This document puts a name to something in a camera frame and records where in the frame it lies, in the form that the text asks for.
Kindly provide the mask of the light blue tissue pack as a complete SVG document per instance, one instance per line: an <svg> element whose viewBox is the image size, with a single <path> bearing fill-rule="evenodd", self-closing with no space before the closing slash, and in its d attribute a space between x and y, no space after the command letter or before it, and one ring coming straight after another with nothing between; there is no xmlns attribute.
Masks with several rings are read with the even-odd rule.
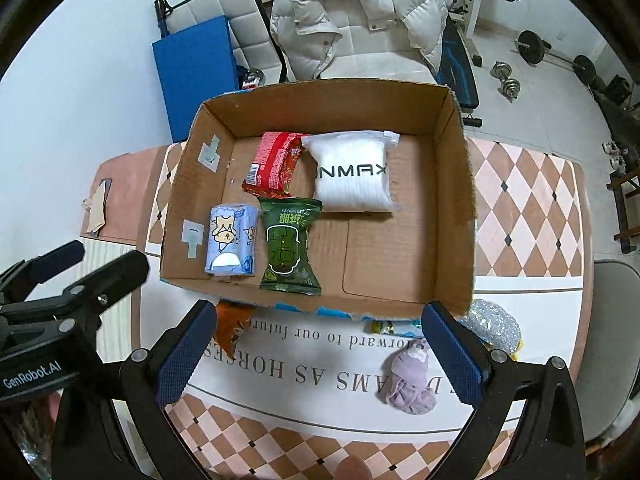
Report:
<svg viewBox="0 0 640 480"><path fill-rule="evenodd" d="M247 204L220 204L209 214L205 272L252 276L258 211Z"/></svg>

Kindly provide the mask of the orange snack packet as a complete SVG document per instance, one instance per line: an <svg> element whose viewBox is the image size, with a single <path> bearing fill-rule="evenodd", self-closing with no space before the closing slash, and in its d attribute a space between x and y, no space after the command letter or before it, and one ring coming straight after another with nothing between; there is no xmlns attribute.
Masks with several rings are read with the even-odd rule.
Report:
<svg viewBox="0 0 640 480"><path fill-rule="evenodd" d="M217 322L214 341L221 350L232 358L238 339L250 326L255 307L250 304L221 299L216 304Z"/></svg>

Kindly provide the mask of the silver glitter pouch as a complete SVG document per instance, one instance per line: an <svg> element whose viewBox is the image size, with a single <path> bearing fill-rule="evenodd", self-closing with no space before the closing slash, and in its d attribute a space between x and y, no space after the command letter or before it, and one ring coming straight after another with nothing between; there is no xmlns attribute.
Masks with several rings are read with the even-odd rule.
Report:
<svg viewBox="0 0 640 480"><path fill-rule="evenodd" d="M458 322L483 341L490 350L502 350L515 358L523 345L521 327L503 307L485 299L474 299Z"/></svg>

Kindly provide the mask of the green snack packet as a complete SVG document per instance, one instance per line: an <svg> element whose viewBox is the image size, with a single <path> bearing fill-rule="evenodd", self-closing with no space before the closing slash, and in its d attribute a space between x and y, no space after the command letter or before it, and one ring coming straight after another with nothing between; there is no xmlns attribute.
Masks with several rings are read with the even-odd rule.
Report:
<svg viewBox="0 0 640 480"><path fill-rule="evenodd" d="M320 217L320 200L261 197L259 205L267 251L260 288L320 296L321 286L308 259L308 234Z"/></svg>

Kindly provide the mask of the blue yellow snack packet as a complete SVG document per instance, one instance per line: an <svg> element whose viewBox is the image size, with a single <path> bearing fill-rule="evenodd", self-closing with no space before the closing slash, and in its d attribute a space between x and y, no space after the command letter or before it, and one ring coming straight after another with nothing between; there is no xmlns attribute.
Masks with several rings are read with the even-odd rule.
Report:
<svg viewBox="0 0 640 480"><path fill-rule="evenodd" d="M423 338L421 322L413 321L382 321L372 320L370 330L374 334L402 337L402 338Z"/></svg>

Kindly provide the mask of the small wooden cutout piece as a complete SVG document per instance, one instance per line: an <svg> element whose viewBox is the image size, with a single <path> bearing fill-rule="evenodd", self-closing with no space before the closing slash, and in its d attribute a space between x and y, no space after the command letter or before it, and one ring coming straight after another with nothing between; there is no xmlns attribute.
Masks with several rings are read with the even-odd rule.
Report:
<svg viewBox="0 0 640 480"><path fill-rule="evenodd" d="M82 202L88 214L86 233L91 237L98 237L106 226L106 202L112 183L112 178L102 179L93 194Z"/></svg>

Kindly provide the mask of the red snack packet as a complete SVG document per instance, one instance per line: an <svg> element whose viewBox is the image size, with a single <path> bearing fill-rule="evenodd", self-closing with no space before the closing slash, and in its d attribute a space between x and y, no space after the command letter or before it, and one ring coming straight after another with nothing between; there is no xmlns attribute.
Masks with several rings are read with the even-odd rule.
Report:
<svg viewBox="0 0 640 480"><path fill-rule="evenodd" d="M290 198L295 166L303 153L303 133L266 131L242 189L257 197Z"/></svg>

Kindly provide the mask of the blue folder board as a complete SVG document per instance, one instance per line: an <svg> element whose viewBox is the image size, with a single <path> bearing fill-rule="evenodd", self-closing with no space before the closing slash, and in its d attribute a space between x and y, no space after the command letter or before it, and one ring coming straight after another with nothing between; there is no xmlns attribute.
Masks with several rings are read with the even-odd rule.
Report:
<svg viewBox="0 0 640 480"><path fill-rule="evenodd" d="M152 50L171 139L182 142L203 102L239 89L227 18L173 32Z"/></svg>

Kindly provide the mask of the brown cardboard box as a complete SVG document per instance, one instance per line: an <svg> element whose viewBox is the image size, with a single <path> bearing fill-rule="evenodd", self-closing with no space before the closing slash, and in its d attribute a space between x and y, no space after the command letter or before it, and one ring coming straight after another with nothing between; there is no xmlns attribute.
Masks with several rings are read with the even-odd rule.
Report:
<svg viewBox="0 0 640 480"><path fill-rule="evenodd" d="M160 278L309 313L412 320L438 301L462 315L475 226L448 88L272 84L198 109L171 185Z"/></svg>

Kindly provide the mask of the white ONMAX fabric pack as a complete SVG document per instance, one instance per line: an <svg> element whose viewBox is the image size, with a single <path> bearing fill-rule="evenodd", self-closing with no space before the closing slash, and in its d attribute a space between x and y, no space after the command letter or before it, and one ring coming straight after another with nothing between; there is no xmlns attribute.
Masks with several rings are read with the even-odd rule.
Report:
<svg viewBox="0 0 640 480"><path fill-rule="evenodd" d="M314 199L324 212L394 212L387 151L400 135L390 130L357 130L314 134L303 148L317 164Z"/></svg>

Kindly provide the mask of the dark wooden rack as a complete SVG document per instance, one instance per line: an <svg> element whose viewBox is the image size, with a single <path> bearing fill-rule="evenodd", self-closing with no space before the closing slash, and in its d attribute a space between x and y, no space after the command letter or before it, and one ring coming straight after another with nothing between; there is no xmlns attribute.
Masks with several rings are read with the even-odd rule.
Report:
<svg viewBox="0 0 640 480"><path fill-rule="evenodd" d="M629 223L627 202L639 196L639 168L631 169L622 176L612 172L606 188L614 196L618 223L618 232L614 235L614 240L620 243L620 250L624 255L631 254L638 249L632 240L639 236L640 226L638 224L632 226Z"/></svg>

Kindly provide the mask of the chrome dumbbells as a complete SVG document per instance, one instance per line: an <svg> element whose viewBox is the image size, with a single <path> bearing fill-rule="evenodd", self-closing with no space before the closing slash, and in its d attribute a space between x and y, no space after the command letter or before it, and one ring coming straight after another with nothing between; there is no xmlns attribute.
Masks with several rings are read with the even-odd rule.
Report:
<svg viewBox="0 0 640 480"><path fill-rule="evenodd" d="M509 101L513 102L518 98L521 91L520 82L512 77L512 67L502 61L496 61L490 70L491 76L500 81L498 91Z"/></svg>

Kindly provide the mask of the black weight bench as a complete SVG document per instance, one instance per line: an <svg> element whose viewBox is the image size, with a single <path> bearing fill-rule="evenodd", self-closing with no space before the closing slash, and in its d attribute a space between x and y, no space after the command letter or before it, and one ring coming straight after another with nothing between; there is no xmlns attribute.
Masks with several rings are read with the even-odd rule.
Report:
<svg viewBox="0 0 640 480"><path fill-rule="evenodd" d="M479 117L473 115L480 105L472 64L454 19L448 15L442 34L442 59L435 76L436 82L447 86L456 97L463 115L463 125L480 128Z"/></svg>

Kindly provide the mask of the white puffer jacket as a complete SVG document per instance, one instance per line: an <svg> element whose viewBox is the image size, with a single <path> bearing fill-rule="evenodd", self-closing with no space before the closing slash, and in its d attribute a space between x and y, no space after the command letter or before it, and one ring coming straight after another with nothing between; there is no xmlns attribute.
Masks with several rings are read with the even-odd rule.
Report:
<svg viewBox="0 0 640 480"><path fill-rule="evenodd" d="M273 0L270 32L297 80L434 82L445 0Z"/></svg>

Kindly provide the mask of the black barbell on floor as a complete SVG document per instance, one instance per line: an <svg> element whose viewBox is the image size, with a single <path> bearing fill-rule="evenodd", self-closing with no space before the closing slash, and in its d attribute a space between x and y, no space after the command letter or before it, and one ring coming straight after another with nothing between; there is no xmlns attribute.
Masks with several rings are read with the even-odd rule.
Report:
<svg viewBox="0 0 640 480"><path fill-rule="evenodd" d="M570 66L574 74L585 86L598 91L603 88L604 82L597 74L596 66L588 56L580 54L574 58L568 58L561 53L555 52L548 41L543 40L541 36L532 30L523 30L518 35L518 38L514 40L514 44L521 58L531 66L539 65L545 58L554 58Z"/></svg>

